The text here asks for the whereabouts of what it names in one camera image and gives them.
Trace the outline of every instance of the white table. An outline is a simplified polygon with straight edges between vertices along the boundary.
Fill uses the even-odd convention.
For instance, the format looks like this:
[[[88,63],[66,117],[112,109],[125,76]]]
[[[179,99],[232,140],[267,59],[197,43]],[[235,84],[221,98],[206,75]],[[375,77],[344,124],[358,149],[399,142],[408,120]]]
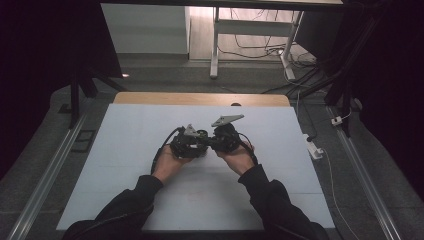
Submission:
[[[222,107],[111,104],[78,183],[59,222],[94,219],[117,194],[148,174],[158,147],[176,127],[193,124],[213,132],[220,115],[244,114],[234,122],[256,146],[269,179],[283,182],[293,204],[326,228],[328,207],[291,107]],[[155,199],[144,230],[259,230],[262,224],[238,175],[213,151],[184,166]]]

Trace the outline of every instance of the wooden board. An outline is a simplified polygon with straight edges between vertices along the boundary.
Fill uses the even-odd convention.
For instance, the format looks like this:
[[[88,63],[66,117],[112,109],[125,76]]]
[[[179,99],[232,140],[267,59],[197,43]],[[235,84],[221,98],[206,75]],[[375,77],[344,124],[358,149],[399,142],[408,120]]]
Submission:
[[[162,92],[120,92],[113,103],[203,106],[231,106],[233,103],[239,103],[252,107],[290,106],[288,98],[284,95]]]

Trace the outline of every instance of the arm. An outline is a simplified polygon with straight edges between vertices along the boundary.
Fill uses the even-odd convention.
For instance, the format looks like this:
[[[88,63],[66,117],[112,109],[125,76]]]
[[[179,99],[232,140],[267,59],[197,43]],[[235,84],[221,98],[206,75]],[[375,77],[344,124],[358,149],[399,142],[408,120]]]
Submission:
[[[243,147],[231,153],[217,152],[217,155],[240,175],[238,182],[246,187],[250,203],[262,218],[267,233],[286,237],[283,239],[293,239],[295,235],[303,238],[294,239],[317,238],[306,215],[291,204],[284,185],[276,180],[269,182],[262,165],[255,166]]]
[[[103,208],[95,220],[74,223],[63,240],[139,239],[141,228],[153,212],[156,193],[192,159],[177,159],[168,145],[158,158],[155,171],[140,176],[133,190],[124,190]]]

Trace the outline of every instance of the black jacket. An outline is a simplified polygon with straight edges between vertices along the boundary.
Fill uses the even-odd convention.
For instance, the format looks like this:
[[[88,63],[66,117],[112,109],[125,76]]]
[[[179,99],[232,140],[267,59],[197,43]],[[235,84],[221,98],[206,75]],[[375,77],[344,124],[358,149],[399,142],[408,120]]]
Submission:
[[[281,182],[268,181],[262,165],[249,169],[238,182],[246,187],[250,203],[272,239],[321,239],[317,231],[325,230],[322,227],[317,230],[317,224],[311,223],[299,208],[291,204]],[[141,228],[153,211],[155,194],[162,187],[157,178],[141,176],[134,190],[127,189],[116,196],[95,220],[72,224],[63,240],[143,239]]]

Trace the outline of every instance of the power strip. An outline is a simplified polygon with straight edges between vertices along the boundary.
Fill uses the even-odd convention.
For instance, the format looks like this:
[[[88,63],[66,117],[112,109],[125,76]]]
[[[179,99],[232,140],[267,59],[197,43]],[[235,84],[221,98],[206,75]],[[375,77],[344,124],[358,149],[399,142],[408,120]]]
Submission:
[[[303,134],[303,138],[305,139],[306,147],[308,148],[309,154],[314,160],[321,159],[324,151],[321,148],[317,148],[314,142],[312,141],[308,142],[307,140],[308,137],[309,137],[308,134]]]

